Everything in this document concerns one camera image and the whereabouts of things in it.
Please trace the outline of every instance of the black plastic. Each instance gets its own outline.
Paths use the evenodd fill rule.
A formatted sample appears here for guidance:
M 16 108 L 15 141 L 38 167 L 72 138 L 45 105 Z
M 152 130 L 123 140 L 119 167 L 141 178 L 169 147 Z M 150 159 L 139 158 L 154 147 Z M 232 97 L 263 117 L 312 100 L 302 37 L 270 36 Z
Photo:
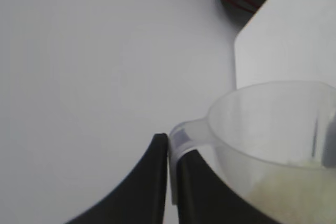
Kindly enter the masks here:
M 133 171 L 105 199 L 68 224 L 160 224 L 167 186 L 166 134 L 154 136 Z
M 179 160 L 177 192 L 180 224 L 279 224 L 230 190 L 198 151 Z

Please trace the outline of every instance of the plastic measuring cup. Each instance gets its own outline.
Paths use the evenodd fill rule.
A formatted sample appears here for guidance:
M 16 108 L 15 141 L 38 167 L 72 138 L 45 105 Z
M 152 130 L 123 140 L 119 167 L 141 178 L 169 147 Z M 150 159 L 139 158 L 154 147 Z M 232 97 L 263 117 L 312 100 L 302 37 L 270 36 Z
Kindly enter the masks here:
M 214 147 L 219 165 L 219 177 L 237 195 L 265 214 L 284 224 L 300 223 L 291 220 L 295 214 L 306 218 L 306 224 L 317 223 L 310 221 L 336 223 L 336 219 L 328 220 L 336 218 L 328 217 L 330 213 L 319 216 L 323 209 L 311 209 L 314 208 L 313 202 L 309 202 L 322 200 L 319 197 L 326 193 L 323 181 L 336 173 L 333 168 L 323 167 L 326 156 L 332 156 L 331 151 L 336 158 L 336 152 L 330 149 L 336 146 L 336 137 L 330 137 L 335 114 L 336 89 L 321 82 L 265 83 L 219 98 L 206 117 L 179 124 L 169 136 L 173 200 L 177 194 L 174 179 L 179 158 L 200 145 L 210 144 Z M 272 177 L 272 174 L 275 178 L 278 176 L 276 183 L 280 185 L 266 188 L 263 180 Z M 274 183 L 272 178 L 266 183 L 270 184 L 270 181 Z M 295 187 L 295 199 L 290 200 L 306 202 L 296 202 L 303 204 L 304 209 L 298 208 L 297 213 L 294 209 L 292 216 L 288 211 L 274 214 L 267 209 L 268 206 L 250 198 L 258 188 L 261 194 L 272 197 L 272 203 L 265 205 L 279 203 L 291 206 L 292 203 L 277 198 L 272 188 L 278 190 L 287 186 L 290 190 L 290 186 L 297 183 L 302 183 L 302 187 Z M 311 198 L 307 196 L 307 190 L 313 191 Z

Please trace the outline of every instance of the white wall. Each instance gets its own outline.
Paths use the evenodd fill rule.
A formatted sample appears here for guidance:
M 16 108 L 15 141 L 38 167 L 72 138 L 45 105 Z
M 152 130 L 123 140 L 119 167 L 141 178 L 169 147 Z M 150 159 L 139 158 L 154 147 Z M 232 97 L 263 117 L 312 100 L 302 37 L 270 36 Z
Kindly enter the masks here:
M 1 223 L 76 216 L 127 175 L 155 132 L 203 116 L 234 86 L 237 28 L 215 0 L 0 6 Z M 165 223 L 177 223 L 169 202 Z

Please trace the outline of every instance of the white surface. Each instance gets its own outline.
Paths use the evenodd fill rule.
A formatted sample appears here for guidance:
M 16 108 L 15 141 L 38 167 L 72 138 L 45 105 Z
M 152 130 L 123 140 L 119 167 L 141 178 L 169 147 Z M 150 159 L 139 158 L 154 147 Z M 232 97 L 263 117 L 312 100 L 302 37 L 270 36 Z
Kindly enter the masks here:
M 0 223 L 60 224 L 231 90 L 215 0 L 0 0 Z M 177 223 L 168 203 L 165 223 Z
M 235 41 L 237 86 L 318 80 L 336 87 L 335 0 L 268 0 Z

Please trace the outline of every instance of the cup rim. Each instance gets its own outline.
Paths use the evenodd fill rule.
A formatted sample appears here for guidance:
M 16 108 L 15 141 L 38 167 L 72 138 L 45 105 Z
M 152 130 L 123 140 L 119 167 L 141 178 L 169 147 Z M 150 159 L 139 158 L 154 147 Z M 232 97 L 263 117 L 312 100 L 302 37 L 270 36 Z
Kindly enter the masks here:
M 264 158 L 260 158 L 260 157 L 257 157 L 257 156 L 253 156 L 251 154 L 248 154 L 244 151 L 241 151 L 239 150 L 238 148 L 234 147 L 233 145 L 229 144 L 228 142 L 222 140 L 221 137 L 219 137 L 219 135 L 216 133 L 216 131 L 213 129 L 213 127 L 211 126 L 210 124 L 210 121 L 209 121 L 209 117 L 211 115 L 211 112 L 212 110 L 222 102 L 223 99 L 226 99 L 227 97 L 231 96 L 231 95 L 235 95 L 239 92 L 242 92 L 242 91 L 246 91 L 246 90 L 249 90 L 249 89 L 254 89 L 255 87 L 261 87 L 261 86 L 273 86 L 273 85 L 277 85 L 277 84 L 313 84 L 315 86 L 325 86 L 329 89 L 332 89 L 334 91 L 336 91 L 336 88 L 334 88 L 333 86 L 327 84 L 327 83 L 324 83 L 322 81 L 301 81 L 301 80 L 292 80 L 292 81 L 269 81 L 269 82 L 264 82 L 264 83 L 258 83 L 258 84 L 253 84 L 253 85 L 250 85 L 250 86 L 246 86 L 246 87 L 243 87 L 243 88 L 240 88 L 240 89 L 236 89 L 232 92 L 229 92 L 227 94 L 224 94 L 222 95 L 221 97 L 219 97 L 218 99 L 215 100 L 215 102 L 212 103 L 212 105 L 210 106 L 210 108 L 208 109 L 207 111 L 207 115 L 205 117 L 205 121 L 207 123 L 207 126 L 209 128 L 209 132 L 211 133 L 211 135 L 213 137 L 215 137 L 221 144 L 223 144 L 225 146 L 225 148 L 230 148 L 231 150 L 233 150 L 234 152 L 240 154 L 240 155 L 243 155 L 243 156 L 246 156 L 248 158 L 251 158 L 251 159 L 254 159 L 256 161 L 259 161 L 259 162 L 262 162 L 262 163 L 266 163 L 266 164 L 270 164 L 270 165 L 274 165 L 274 166 L 278 166 L 278 167 L 282 167 L 282 168 L 292 168 L 292 169 L 300 169 L 300 170 L 310 170 L 310 171 L 316 171 L 316 172 L 320 172 L 322 170 L 336 170 L 336 167 L 306 167 L 306 166 L 299 166 L 299 165 L 295 165 L 295 164 L 283 164 L 283 163 L 279 163 L 279 162 L 275 162 L 275 161 L 270 161 L 270 160 L 267 160 L 267 159 L 264 159 Z

